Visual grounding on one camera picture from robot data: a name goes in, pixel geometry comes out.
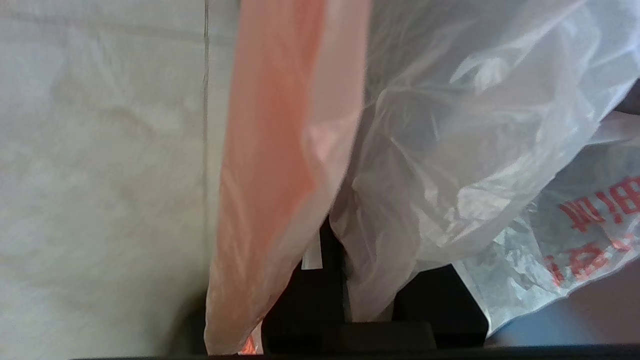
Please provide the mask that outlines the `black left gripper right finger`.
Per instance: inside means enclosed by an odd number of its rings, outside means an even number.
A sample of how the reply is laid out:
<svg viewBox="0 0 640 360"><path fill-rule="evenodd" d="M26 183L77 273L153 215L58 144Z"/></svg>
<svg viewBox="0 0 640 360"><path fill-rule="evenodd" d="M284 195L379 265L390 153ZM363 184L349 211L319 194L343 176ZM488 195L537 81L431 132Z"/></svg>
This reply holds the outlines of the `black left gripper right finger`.
<svg viewBox="0 0 640 360"><path fill-rule="evenodd" d="M439 349L483 347L489 321L453 265L419 272L395 296L393 321L426 322Z"/></svg>

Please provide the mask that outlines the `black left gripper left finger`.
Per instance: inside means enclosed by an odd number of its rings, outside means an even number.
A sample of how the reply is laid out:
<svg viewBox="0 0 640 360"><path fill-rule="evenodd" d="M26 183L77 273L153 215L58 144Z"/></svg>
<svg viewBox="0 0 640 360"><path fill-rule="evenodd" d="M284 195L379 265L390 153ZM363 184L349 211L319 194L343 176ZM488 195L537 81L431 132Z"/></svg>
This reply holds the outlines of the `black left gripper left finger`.
<svg viewBox="0 0 640 360"><path fill-rule="evenodd" d="M323 354L325 338L345 325L345 254L329 219L318 230L322 268L298 264L262 322L265 354Z"/></svg>

